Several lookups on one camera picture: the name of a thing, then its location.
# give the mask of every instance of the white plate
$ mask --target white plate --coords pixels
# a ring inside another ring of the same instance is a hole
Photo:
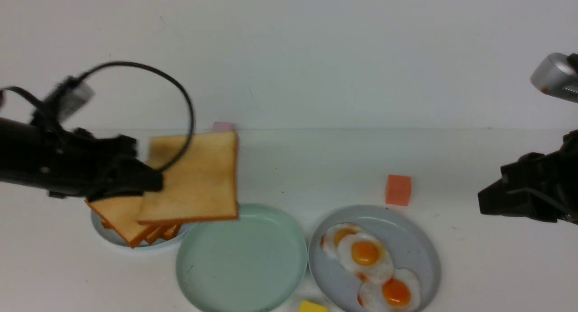
[[[190,230],[193,226],[196,225],[196,223],[183,224],[179,230],[179,234],[177,234],[177,236],[175,236],[174,238],[171,238],[171,240],[165,241],[162,238],[159,238],[159,240],[155,241],[150,246],[146,241],[142,241],[139,244],[139,246],[137,246],[134,249],[131,249],[128,246],[128,244],[126,244],[126,242],[114,230],[105,229],[103,226],[103,220],[93,211],[90,211],[90,220],[93,222],[94,230],[97,231],[97,234],[101,238],[103,238],[103,240],[111,244],[114,244],[115,246],[126,248],[128,250],[133,251],[157,250],[181,242],[182,238],[184,238],[184,235],[188,232],[188,230]]]

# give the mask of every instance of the fried egg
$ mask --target fried egg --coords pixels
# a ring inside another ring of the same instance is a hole
[[[337,259],[337,245],[345,236],[363,232],[353,223],[339,223],[327,229],[322,236],[322,249],[331,259]]]
[[[411,270],[396,269],[382,284],[363,283],[357,300],[368,312],[413,312],[421,302],[420,281]]]
[[[364,283],[382,284],[394,273],[392,257],[375,236],[367,233],[344,236],[337,246],[337,258],[346,271]]]

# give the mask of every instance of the orange cube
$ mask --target orange cube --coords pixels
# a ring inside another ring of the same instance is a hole
[[[411,197],[411,177],[387,176],[386,184],[386,204],[390,205],[409,205]]]

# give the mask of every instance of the white wall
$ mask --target white wall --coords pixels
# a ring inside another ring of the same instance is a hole
[[[0,0],[0,84],[44,96],[67,74],[140,61],[182,81],[200,127],[574,128],[578,106],[528,81],[578,52],[576,0]],[[89,81],[68,123],[184,128],[147,73]],[[31,109],[9,96],[3,116]]]

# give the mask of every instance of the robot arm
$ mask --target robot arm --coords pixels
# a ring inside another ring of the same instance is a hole
[[[543,94],[578,102],[578,55],[552,53],[530,78]],[[578,224],[578,130],[553,153],[529,153],[502,166],[502,178],[478,193],[485,215],[522,216]]]
[[[114,66],[136,67],[164,77],[182,92],[190,125],[179,153],[165,166],[150,168],[136,159],[136,139],[118,135],[97,139],[84,129],[65,131],[61,123],[93,96],[84,84],[91,74]],[[163,171],[186,152],[194,130],[192,102],[184,88],[169,75],[153,67],[113,61],[94,67],[78,78],[67,78],[43,102],[23,88],[15,92],[36,107],[29,124],[0,118],[0,181],[33,186],[49,191],[51,197],[86,197],[89,201],[106,197],[142,195],[163,189]]]

